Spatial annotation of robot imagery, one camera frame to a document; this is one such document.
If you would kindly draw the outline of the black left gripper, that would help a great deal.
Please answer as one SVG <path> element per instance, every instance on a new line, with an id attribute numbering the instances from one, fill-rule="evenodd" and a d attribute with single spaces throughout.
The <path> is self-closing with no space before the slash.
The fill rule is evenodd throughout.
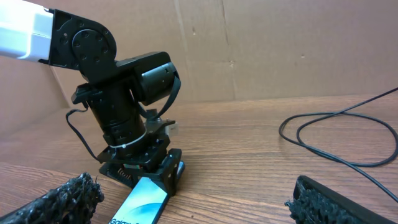
<path id="1" fill-rule="evenodd" d="M 149 174 L 149 178 L 173 197 L 179 181 L 182 150 L 171 149 L 167 154 L 170 138 L 166 129 L 175 121 L 156 118 L 155 110 L 143 121 L 139 105 L 129 93 L 124 96 L 97 93 L 91 95 L 86 104 L 108 145 L 96 156 L 100 163 L 105 163 L 99 169 L 100 174 L 134 188 L 139 179 L 125 173 L 124 169 L 157 170 Z"/>

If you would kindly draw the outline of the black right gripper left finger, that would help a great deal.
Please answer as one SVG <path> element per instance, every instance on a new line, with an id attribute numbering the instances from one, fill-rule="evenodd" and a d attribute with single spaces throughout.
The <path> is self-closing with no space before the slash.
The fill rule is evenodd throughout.
<path id="1" fill-rule="evenodd" d="M 1 217 L 1 224 L 87 224 L 104 200 L 101 186 L 87 172 Z"/>

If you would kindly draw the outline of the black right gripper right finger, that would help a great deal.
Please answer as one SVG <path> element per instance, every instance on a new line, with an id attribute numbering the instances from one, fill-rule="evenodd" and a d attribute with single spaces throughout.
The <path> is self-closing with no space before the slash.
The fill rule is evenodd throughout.
<path id="1" fill-rule="evenodd" d="M 305 175 L 298 176 L 293 200 L 285 206 L 300 224 L 395 224 Z"/>

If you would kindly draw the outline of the smartphone with lit screen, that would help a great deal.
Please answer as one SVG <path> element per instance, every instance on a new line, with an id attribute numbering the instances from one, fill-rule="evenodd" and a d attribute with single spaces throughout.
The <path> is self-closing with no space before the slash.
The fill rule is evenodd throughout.
<path id="1" fill-rule="evenodd" d="M 148 177 L 142 177 L 109 224 L 156 224 L 170 196 Z"/>

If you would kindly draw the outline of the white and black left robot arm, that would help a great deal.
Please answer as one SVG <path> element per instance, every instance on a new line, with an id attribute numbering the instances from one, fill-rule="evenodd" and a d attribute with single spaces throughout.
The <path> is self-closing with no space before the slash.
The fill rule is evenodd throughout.
<path id="1" fill-rule="evenodd" d="M 1 2 L 1 55 L 77 70 L 85 79 L 72 95 L 91 110 L 106 149 L 101 173 L 133 187 L 150 178 L 168 195 L 179 180 L 180 149 L 169 149 L 162 115 L 181 80 L 166 52 L 116 60 L 116 41 L 102 24 L 28 1 Z"/>

